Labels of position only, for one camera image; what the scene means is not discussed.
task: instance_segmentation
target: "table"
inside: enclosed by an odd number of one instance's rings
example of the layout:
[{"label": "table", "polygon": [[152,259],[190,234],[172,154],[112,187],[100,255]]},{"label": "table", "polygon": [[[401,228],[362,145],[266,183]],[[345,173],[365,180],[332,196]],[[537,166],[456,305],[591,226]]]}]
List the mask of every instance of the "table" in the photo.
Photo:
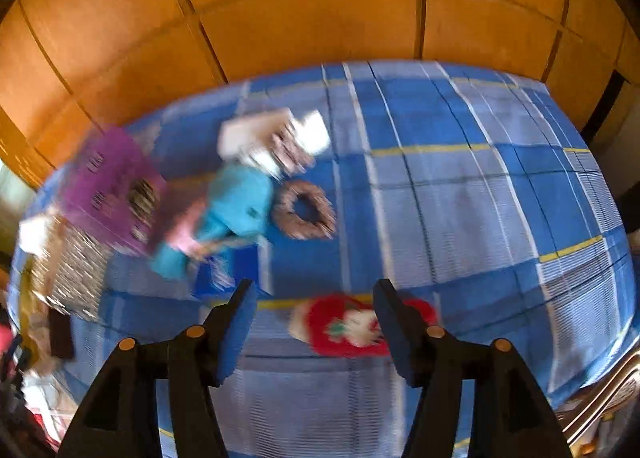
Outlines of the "table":
[{"label": "table", "polygon": [[[332,147],[304,176],[337,210],[332,241],[270,226],[256,251],[273,301],[261,303],[238,369],[214,391],[233,456],[398,456],[419,391],[388,359],[318,358],[287,333],[297,300],[366,298],[380,277],[429,301],[454,335],[510,339],[553,406],[596,380],[638,340],[636,282],[620,215],[582,138],[544,84],[454,64],[327,64],[254,78],[175,102],[129,126],[171,182],[163,216],[183,209],[220,167],[222,121],[278,107],[318,109]],[[46,206],[54,174],[28,210]],[[14,255],[10,307],[19,272]],[[78,360],[58,373],[81,398],[116,343],[173,337],[210,305],[186,282],[115,256],[100,322],[74,318]],[[464,385],[464,456],[473,384]],[[164,453],[175,456],[166,384]]]}]

